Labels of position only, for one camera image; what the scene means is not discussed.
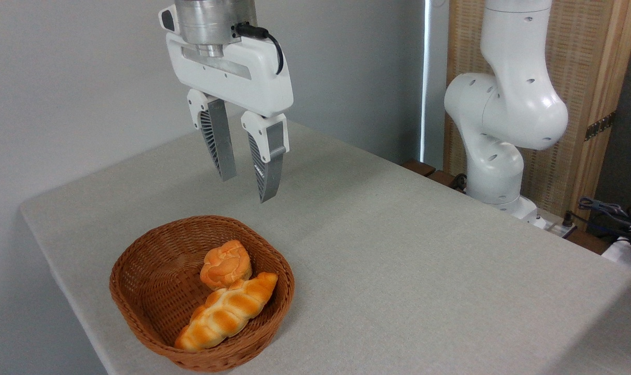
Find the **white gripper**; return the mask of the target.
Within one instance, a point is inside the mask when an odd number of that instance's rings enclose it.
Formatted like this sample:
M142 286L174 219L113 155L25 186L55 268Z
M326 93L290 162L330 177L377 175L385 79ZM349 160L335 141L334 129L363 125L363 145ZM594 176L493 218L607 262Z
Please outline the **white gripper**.
M259 200L263 203L275 197L283 157L289 152L287 119L282 113L294 102L287 66L276 74L275 45L243 37L223 46L223 57L209 57L174 33L166 35L166 43L179 81L193 88L187 94L192 123L201 131L219 176L223 181L236 176L226 101L249 110L241 121L247 131Z

